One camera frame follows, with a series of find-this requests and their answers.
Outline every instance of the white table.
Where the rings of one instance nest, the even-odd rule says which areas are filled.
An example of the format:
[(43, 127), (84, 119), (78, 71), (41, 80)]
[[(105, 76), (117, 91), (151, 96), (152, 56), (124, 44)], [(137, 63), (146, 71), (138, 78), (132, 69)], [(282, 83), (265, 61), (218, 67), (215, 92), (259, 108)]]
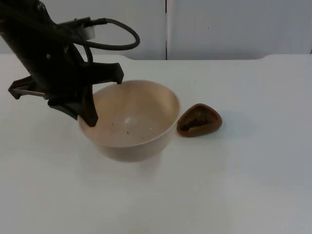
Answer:
[(312, 56), (95, 61), (168, 86), (183, 112), (206, 103), (224, 124), (176, 136), (148, 161), (115, 162), (42, 98), (16, 101), (7, 88), (28, 74), (2, 55), (1, 234), (312, 233)]

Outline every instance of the bowl rim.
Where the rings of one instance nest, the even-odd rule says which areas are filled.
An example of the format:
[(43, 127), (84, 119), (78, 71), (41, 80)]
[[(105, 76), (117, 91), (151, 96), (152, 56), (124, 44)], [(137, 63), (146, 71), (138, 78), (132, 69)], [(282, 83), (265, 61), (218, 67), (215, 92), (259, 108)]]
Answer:
[[(104, 145), (104, 144), (102, 144), (101, 142), (99, 142), (99, 141), (97, 141), (97, 140), (90, 139), (90, 138), (84, 133), (84, 131), (82, 130), (81, 123), (84, 122), (83, 118), (81, 118), (80, 116), (78, 116), (77, 122), (78, 122), (78, 125), (79, 125), (79, 127), (80, 127), (80, 131), (81, 131), (90, 141), (92, 141), (94, 144), (98, 144), (98, 145), (101, 146), (101, 147), (106, 147), (106, 148), (119, 148), (119, 149), (141, 146), (141, 145), (150, 143), (150, 142), (152, 142), (152, 141), (155, 141), (155, 140), (157, 140), (158, 138), (161, 138), (163, 135), (167, 134), (175, 125), (177, 125), (177, 122), (178, 122), (179, 117), (180, 117), (180, 115), (181, 115), (181, 102), (180, 102), (179, 97), (176, 95), (176, 93), (175, 93), (172, 89), (168, 88), (167, 86), (165, 86), (165, 85), (163, 85), (163, 84), (161, 84), (161, 83), (158, 83), (158, 82), (155, 82), (155, 81), (151, 81), (151, 80), (146, 80), (146, 79), (131, 79), (131, 80), (126, 80), (126, 81), (123, 81), (122, 84), (123, 84), (123, 83), (136, 82), (136, 81), (143, 81), (143, 82), (153, 83), (153, 84), (162, 86), (163, 88), (169, 90), (169, 91), (175, 96), (175, 98), (176, 98), (176, 100), (177, 100), (177, 103), (178, 103), (179, 110), (178, 110), (178, 113), (177, 113), (177, 116), (176, 116), (174, 122), (173, 122), (164, 132), (162, 132), (161, 134), (159, 134), (158, 136), (156, 136), (156, 137), (154, 137), (154, 138), (152, 138), (152, 139), (150, 139), (150, 140), (143, 141), (143, 142), (141, 142), (141, 143), (139, 143), (139, 144), (128, 145), (128, 146), (112, 146), (112, 145)], [(114, 84), (110, 84), (110, 85), (108, 85), (108, 86), (105, 86), (105, 87), (99, 89), (98, 91), (96, 91), (95, 93), (93, 93), (93, 96), (94, 96), (95, 94), (97, 94), (97, 93), (103, 91), (103, 89), (106, 89), (106, 88), (108, 88), (108, 87), (110, 87), (110, 86), (112, 86), (112, 85), (116, 85), (116, 84), (115, 84), (115, 83), (114, 83)]]

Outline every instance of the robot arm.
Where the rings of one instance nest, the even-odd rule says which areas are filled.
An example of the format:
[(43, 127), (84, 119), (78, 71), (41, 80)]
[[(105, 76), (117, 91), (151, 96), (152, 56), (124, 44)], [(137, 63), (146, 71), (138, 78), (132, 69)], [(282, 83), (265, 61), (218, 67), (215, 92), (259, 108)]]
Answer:
[[(113, 23), (130, 32), (136, 41), (129, 45), (103, 45), (86, 41), (84, 29)], [(104, 82), (120, 84), (123, 71), (119, 63), (93, 62), (90, 47), (128, 50), (140, 43), (137, 33), (113, 19), (76, 19), (54, 23), (38, 0), (0, 0), (0, 35), (10, 46), (30, 76), (14, 81), (9, 92), (14, 98), (35, 95), (48, 99), (51, 108), (77, 119), (81, 116), (95, 126), (92, 85)], [(74, 44), (84, 46), (85, 62)]]

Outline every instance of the white wall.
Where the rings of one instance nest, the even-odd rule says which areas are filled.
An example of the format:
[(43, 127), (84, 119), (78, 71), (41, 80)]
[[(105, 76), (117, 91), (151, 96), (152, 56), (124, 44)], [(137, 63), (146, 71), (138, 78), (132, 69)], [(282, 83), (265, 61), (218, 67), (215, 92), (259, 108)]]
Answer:
[(308, 54), (312, 0), (167, 0), (168, 59)]
[[(130, 51), (102, 51), (95, 54), (122, 54), (132, 59), (165, 59), (166, 26), (165, 0), (41, 0), (51, 18), (57, 22), (90, 16), (92, 19), (112, 18), (132, 27), (140, 35), (141, 44)], [(108, 24), (96, 27), (92, 41), (128, 44), (133, 37), (122, 29)], [(11, 53), (0, 39), (0, 53)]]

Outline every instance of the beige bowl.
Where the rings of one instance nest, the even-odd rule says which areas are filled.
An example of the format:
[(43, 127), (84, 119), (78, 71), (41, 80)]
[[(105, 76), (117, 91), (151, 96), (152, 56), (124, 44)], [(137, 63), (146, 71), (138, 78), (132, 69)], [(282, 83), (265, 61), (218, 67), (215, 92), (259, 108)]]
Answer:
[(172, 139), (180, 112), (177, 96), (165, 86), (146, 80), (125, 81), (94, 94), (95, 127), (82, 118), (82, 132), (107, 157), (142, 161), (160, 153)]

